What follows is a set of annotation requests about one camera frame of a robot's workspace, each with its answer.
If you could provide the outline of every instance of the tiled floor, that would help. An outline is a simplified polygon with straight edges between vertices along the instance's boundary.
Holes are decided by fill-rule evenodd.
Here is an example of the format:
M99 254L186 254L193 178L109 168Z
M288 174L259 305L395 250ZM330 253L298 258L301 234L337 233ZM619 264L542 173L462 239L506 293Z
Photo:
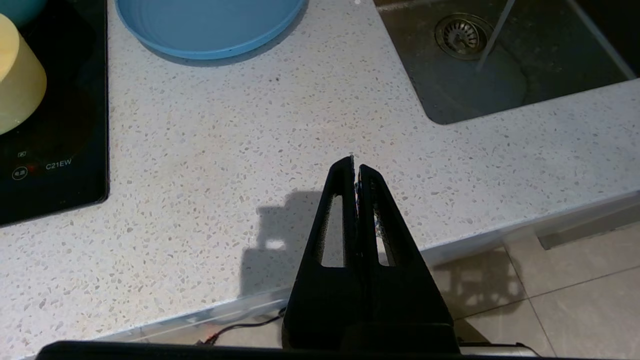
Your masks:
M640 224L546 251L527 236L431 271L465 341L519 342L548 357L640 359ZM195 343L220 328L148 341ZM279 347L280 322L228 332L218 344Z

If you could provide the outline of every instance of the stainless steel sink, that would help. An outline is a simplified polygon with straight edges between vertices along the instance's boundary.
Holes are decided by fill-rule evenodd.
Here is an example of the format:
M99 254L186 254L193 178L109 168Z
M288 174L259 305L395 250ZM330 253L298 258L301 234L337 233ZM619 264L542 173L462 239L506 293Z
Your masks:
M427 116L451 124L634 78L574 0L374 0Z

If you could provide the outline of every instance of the yellow cup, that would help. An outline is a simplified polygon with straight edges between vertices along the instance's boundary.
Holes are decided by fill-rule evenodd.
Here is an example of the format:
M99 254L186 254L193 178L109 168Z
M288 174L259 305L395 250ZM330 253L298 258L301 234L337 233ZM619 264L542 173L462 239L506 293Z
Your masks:
M0 135L38 108L47 75L15 25L0 13Z

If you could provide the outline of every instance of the induction cooktop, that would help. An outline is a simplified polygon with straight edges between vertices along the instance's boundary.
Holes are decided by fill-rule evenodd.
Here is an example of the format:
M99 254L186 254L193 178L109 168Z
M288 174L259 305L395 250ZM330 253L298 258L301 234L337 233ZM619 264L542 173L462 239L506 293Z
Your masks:
M108 194L105 0L49 0L20 33L47 91L27 120L0 135L0 226Z

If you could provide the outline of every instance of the blue bowl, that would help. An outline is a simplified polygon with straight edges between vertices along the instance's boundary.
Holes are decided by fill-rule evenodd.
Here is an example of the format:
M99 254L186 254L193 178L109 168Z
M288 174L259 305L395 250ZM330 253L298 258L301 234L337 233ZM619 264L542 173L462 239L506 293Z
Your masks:
M116 0L140 42L179 58L213 60L253 50L280 34L306 0Z

